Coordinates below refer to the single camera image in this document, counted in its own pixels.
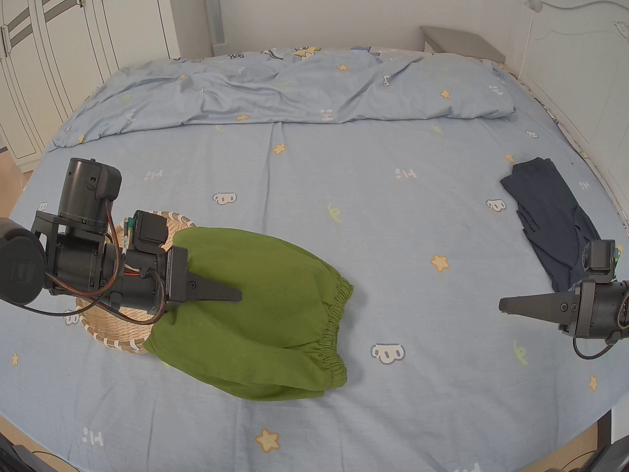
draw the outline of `nightstand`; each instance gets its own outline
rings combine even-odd
[[[505,55],[483,37],[459,29],[420,27],[424,40],[435,52],[452,52],[461,56],[491,59],[504,63]]]

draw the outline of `folded dark pants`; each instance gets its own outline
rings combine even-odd
[[[601,239],[592,221],[550,159],[515,164],[500,182],[518,202],[524,234],[553,290],[568,290],[583,277],[581,255],[586,245]]]

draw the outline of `bed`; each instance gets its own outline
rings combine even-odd
[[[568,442],[629,391],[629,344],[584,361],[556,326],[498,311],[503,296],[552,291],[499,181],[512,162],[550,158],[601,237],[625,248],[626,189],[564,135],[561,92],[535,90],[560,70],[535,73],[547,60],[536,43],[523,75],[556,119],[496,64],[378,47],[113,76],[59,130],[12,219],[56,212],[68,160],[96,158],[123,175],[117,223],[177,211],[299,245],[355,286],[338,344],[348,383],[248,402],[72,320],[4,308],[0,414],[94,472],[515,471]],[[74,301],[43,293],[33,306]]]

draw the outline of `headboard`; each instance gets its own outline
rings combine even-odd
[[[541,10],[527,9],[520,81],[585,153],[629,226],[629,0],[531,7]]]

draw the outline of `woven basket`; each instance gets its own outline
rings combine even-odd
[[[190,219],[178,213],[173,213],[172,211],[154,211],[153,213],[166,218],[168,240],[162,245],[162,248],[166,251],[172,247],[172,237],[175,236],[177,231],[187,229],[188,227],[195,227]],[[122,246],[122,225],[116,227],[116,236],[118,236],[118,242]],[[76,299],[76,303],[77,309],[83,309],[88,305],[86,301],[80,298]],[[121,307],[120,311],[136,320],[149,320],[152,318],[151,315],[143,310]],[[110,348],[126,351],[128,353],[146,353],[143,345],[151,333],[153,325],[130,324],[124,320],[117,319],[108,312],[101,310],[98,306],[89,309],[85,313],[81,313],[79,320],[89,335]]]

